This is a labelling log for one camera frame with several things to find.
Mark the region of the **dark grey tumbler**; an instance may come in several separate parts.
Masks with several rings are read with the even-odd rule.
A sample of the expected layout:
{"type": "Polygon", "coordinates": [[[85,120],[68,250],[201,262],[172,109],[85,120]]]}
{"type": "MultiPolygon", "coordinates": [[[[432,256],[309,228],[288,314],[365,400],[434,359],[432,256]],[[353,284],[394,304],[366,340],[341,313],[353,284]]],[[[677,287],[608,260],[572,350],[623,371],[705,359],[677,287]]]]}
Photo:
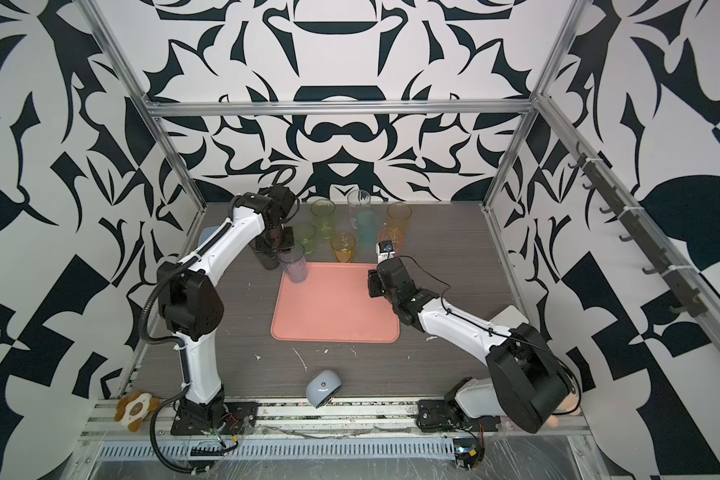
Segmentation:
{"type": "Polygon", "coordinates": [[[280,261],[277,252],[271,247],[255,242],[252,242],[250,247],[255,258],[265,270],[271,271],[279,268],[280,261]]]}

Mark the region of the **blue tall tumbler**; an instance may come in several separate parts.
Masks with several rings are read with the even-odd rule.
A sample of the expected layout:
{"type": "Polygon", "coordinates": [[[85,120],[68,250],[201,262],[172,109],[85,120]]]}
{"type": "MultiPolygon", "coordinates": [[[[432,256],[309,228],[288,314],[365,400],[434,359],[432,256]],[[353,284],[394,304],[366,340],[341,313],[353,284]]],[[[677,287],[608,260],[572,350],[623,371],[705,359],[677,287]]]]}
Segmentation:
{"type": "Polygon", "coordinates": [[[278,259],[285,275],[294,284],[304,282],[308,276],[308,266],[305,259],[305,250],[300,242],[278,253],[278,259]]]}

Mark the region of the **tall green glass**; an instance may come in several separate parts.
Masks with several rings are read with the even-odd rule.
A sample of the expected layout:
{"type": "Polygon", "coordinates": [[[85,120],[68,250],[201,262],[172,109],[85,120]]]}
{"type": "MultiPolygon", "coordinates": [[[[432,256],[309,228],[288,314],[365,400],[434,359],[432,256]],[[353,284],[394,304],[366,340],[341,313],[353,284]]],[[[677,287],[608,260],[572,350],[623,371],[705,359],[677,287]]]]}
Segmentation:
{"type": "Polygon", "coordinates": [[[336,205],[325,198],[317,199],[310,205],[317,235],[330,240],[335,234],[336,205]]]}

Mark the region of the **pink plastic tray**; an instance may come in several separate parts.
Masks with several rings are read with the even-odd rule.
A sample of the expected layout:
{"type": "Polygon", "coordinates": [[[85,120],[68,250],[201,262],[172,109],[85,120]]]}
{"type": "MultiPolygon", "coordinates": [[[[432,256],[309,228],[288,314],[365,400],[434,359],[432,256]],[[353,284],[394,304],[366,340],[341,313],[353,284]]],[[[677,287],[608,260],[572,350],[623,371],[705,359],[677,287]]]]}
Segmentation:
{"type": "Polygon", "coordinates": [[[307,277],[281,277],[271,335],[281,341],[395,342],[400,322],[390,303],[368,293],[367,263],[309,262],[307,277]]]}

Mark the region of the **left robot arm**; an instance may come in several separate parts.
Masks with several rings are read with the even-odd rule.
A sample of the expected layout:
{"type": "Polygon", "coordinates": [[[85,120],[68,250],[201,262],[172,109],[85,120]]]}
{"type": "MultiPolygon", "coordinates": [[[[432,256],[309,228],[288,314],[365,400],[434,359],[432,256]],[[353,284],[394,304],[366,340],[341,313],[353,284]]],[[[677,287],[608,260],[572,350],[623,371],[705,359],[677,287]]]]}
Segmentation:
{"type": "Polygon", "coordinates": [[[156,305],[171,335],[168,342],[180,352],[185,392],[179,415],[216,427],[224,415],[224,390],[218,374],[215,332],[224,314],[216,290],[219,280],[246,248],[266,270],[280,266],[279,255],[294,247],[287,225],[298,203],[286,186],[273,185],[261,194],[233,198],[227,218],[198,247],[158,273],[158,284],[148,299],[156,305]]]}

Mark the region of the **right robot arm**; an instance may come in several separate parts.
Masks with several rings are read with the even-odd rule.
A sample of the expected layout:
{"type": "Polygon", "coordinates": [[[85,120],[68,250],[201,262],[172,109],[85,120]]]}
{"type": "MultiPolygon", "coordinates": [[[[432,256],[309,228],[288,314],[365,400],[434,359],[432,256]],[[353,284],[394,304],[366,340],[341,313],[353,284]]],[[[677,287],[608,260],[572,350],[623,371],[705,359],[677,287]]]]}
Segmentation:
{"type": "Polygon", "coordinates": [[[555,417],[580,412],[578,378],[516,307],[481,319],[417,286],[397,257],[380,261],[367,280],[369,295],[385,298],[402,324],[448,341],[488,368],[486,379],[467,378],[446,395],[452,416],[506,417],[536,433],[555,417]]]}

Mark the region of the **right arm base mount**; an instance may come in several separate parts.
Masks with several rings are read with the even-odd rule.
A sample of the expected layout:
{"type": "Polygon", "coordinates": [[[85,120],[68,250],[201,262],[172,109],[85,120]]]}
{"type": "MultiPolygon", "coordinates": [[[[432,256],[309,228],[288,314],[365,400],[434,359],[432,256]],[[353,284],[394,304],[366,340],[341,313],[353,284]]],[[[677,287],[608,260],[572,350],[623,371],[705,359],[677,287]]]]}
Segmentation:
{"type": "Polygon", "coordinates": [[[501,407],[490,405],[485,415],[471,416],[455,400],[422,399],[416,403],[416,426],[424,433],[461,431],[479,433],[496,432],[504,414],[501,407]]]}

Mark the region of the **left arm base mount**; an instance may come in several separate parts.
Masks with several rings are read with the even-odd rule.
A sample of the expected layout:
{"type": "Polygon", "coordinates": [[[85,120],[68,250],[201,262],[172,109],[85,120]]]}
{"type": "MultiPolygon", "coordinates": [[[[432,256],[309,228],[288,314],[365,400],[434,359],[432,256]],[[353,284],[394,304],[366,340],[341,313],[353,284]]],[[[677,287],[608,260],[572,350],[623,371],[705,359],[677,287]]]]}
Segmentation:
{"type": "Polygon", "coordinates": [[[254,427],[260,404],[258,402],[217,401],[201,405],[181,399],[175,408],[171,434],[189,436],[210,434],[236,435],[254,427]]]}

